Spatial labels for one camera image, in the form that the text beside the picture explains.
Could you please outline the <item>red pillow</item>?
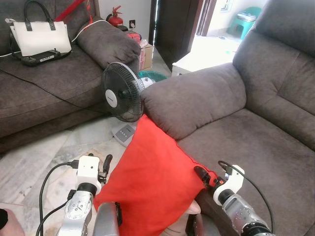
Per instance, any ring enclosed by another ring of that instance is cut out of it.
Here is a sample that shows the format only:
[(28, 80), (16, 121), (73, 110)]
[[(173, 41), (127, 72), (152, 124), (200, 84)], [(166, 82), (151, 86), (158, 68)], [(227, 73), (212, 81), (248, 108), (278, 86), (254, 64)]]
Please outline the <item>red pillow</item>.
[(159, 236), (185, 213), (201, 212), (195, 201), (203, 190), (198, 165), (144, 115), (94, 204), (120, 204), (120, 236)]

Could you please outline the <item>dark brown fabric sofa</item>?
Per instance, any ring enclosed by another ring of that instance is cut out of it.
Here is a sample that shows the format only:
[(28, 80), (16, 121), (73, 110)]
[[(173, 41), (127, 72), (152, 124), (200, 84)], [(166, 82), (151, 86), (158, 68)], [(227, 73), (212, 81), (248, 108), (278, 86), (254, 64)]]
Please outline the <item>dark brown fabric sofa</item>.
[(277, 236), (315, 236), (315, 0), (269, 0), (230, 63), (160, 81), (145, 112), (210, 170), (240, 166), (240, 191)]
[[(37, 0), (54, 19), (72, 0)], [(26, 66), (11, 55), (6, 18), (24, 21), (27, 0), (0, 0), (0, 153), (107, 115), (102, 75), (115, 61), (139, 67), (140, 46), (97, 13), (94, 22), (66, 24), (72, 52), (59, 60)], [(42, 9), (30, 4), (32, 22), (46, 20)]]

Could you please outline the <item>person's bare foot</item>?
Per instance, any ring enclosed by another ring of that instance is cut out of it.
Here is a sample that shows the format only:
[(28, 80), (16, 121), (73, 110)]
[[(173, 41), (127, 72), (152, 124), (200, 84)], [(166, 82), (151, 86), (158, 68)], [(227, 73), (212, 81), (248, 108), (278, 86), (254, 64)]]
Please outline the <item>person's bare foot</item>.
[(202, 210), (198, 202), (193, 200), (185, 213), (176, 220), (175, 223), (168, 226), (159, 236), (186, 236), (186, 224), (190, 214), (201, 214)]
[(0, 208), (0, 236), (25, 236), (16, 214), (9, 209)]

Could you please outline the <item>black table fan white base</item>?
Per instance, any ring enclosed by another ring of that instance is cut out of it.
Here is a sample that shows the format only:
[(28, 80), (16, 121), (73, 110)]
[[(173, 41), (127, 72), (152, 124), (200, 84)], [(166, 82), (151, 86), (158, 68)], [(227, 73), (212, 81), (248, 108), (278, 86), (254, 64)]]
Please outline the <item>black table fan white base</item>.
[(112, 115), (124, 122), (112, 128), (113, 137), (122, 146), (130, 144), (137, 122), (144, 115), (140, 93), (153, 83), (153, 79), (138, 77), (130, 67), (118, 61), (110, 63), (104, 69), (104, 99)]

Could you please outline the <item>teal plastic basin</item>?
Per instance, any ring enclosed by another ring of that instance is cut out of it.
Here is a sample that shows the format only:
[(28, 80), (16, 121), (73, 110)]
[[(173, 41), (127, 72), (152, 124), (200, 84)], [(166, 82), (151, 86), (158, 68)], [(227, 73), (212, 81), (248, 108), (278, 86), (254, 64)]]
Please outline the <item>teal plastic basin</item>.
[(168, 78), (165, 74), (158, 72), (156, 70), (141, 70), (139, 72), (139, 77), (140, 79), (143, 79), (143, 80), (144, 80), (144, 77), (148, 77), (149, 79), (151, 79), (151, 81), (153, 81), (153, 83), (159, 82)]

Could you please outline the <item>cardboard box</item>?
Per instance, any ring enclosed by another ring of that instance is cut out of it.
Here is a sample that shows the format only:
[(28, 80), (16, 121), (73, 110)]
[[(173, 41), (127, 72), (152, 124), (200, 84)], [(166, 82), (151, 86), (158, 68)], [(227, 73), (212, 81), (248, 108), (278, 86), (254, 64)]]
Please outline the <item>cardboard box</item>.
[(140, 56), (139, 56), (139, 70), (151, 69), (153, 64), (153, 45), (149, 44), (146, 40), (140, 42)]

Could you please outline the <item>black labelled case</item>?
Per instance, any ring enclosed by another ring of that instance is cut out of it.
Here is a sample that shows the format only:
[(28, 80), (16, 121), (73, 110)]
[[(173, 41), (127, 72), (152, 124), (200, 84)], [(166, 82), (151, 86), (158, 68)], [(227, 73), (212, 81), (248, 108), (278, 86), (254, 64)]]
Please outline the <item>black labelled case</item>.
[(9, 49), (10, 49), (11, 55), (19, 59), (21, 63), (26, 66), (37, 66), (41, 63), (44, 63), (45, 61), (63, 59), (64, 57), (69, 56), (69, 54), (71, 54), (72, 52), (72, 50), (70, 50), (70, 52), (67, 52), (67, 53), (61, 53), (57, 50), (47, 50), (43, 53), (36, 54), (33, 56), (22, 56), (20, 52), (17, 52), (15, 50), (16, 46), (9, 45)]

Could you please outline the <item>pink packet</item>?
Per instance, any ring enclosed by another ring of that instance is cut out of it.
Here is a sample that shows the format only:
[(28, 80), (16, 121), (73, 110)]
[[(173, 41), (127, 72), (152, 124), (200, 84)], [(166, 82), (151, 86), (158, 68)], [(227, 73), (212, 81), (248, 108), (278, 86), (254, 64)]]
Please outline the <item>pink packet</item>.
[(139, 33), (136, 33), (132, 30), (128, 30), (126, 31), (126, 35), (129, 37), (129, 38), (132, 38), (136, 43), (140, 44), (140, 42), (142, 41), (142, 36), (141, 34)]

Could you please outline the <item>red fire extinguisher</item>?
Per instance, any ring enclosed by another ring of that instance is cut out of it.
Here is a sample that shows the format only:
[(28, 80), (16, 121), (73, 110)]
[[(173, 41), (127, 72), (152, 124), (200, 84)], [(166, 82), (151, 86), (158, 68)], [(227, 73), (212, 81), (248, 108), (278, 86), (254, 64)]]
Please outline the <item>red fire extinguisher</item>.
[(123, 19), (119, 17), (119, 14), (121, 14), (119, 12), (120, 7), (121, 6), (113, 7), (112, 14), (108, 14), (108, 16), (106, 16), (107, 22), (115, 27), (122, 26), (124, 24)]

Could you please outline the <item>dark brown wooden door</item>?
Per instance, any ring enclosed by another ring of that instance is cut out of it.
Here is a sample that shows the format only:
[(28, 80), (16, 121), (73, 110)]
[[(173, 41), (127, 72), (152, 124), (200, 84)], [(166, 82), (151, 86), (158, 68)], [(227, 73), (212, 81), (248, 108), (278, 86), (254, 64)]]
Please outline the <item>dark brown wooden door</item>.
[(203, 0), (156, 0), (154, 46), (171, 70), (192, 46)]

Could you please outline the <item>red umbrella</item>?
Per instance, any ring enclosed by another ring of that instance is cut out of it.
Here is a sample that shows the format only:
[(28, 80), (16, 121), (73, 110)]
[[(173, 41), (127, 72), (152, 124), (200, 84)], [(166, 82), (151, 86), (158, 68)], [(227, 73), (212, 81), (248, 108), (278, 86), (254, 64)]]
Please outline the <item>red umbrella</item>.
[(92, 0), (72, 0), (72, 2), (61, 12), (54, 22), (64, 22), (65, 24), (83, 25), (95, 21)]

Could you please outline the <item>teal plastic stool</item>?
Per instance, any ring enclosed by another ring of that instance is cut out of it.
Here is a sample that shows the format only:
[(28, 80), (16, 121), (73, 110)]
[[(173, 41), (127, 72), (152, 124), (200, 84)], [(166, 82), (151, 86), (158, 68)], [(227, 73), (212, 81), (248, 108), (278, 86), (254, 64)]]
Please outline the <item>teal plastic stool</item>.
[(240, 36), (241, 40), (246, 37), (246, 34), (252, 29), (256, 19), (262, 12), (261, 7), (248, 7), (245, 11), (236, 14), (236, 17), (230, 23), (227, 33), (235, 34), (238, 26), (242, 28)]

